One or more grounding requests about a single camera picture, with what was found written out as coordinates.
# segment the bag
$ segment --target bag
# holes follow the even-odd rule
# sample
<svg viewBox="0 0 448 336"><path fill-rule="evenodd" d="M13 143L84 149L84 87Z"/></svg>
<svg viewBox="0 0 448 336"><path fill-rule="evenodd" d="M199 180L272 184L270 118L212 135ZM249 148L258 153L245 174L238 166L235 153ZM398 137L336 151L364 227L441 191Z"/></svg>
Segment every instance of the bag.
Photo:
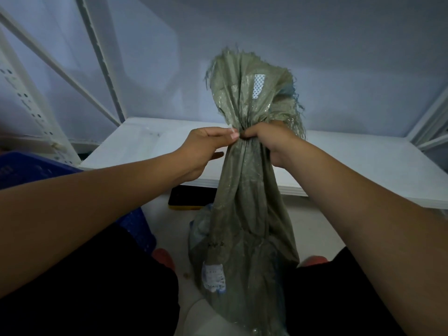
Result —
<svg viewBox="0 0 448 336"><path fill-rule="evenodd" d="M239 132L283 120L304 137L293 76L253 53L224 50L206 75L227 124ZM297 267L293 229L267 150L257 138L227 149L213 206L199 211L189 236L195 281L229 322L256 335L285 335L281 283Z"/></svg>

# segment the floor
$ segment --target floor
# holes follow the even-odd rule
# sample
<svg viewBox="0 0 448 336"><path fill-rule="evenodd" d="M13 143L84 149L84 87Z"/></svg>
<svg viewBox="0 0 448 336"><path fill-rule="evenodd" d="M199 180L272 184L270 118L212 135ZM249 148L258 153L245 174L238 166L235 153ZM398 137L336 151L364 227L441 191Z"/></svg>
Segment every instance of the floor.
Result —
<svg viewBox="0 0 448 336"><path fill-rule="evenodd" d="M176 265L181 306L176 336L246 335L217 316L194 285L187 237L189 222L197 211L170 210L168 198L169 193L165 193L142 209L157 238L157 247L168 250ZM344 243L320 210L307 197L284 196L283 200L291 217L300 259L311 255L333 259Z"/></svg>

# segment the white wall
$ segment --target white wall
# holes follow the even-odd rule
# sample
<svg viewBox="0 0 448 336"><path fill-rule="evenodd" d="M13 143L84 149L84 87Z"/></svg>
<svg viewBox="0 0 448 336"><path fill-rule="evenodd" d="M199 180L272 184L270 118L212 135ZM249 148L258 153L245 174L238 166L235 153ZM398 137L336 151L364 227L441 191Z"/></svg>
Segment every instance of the white wall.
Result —
<svg viewBox="0 0 448 336"><path fill-rule="evenodd" d="M448 82L448 0L88 0L133 116L222 121L235 43L288 67L308 129L404 136Z"/></svg>
<svg viewBox="0 0 448 336"><path fill-rule="evenodd" d="M0 4L112 113L115 108L74 0L0 0ZM8 41L47 98L69 138L103 141L116 128L9 33ZM0 83L0 133L40 135L8 85Z"/></svg>

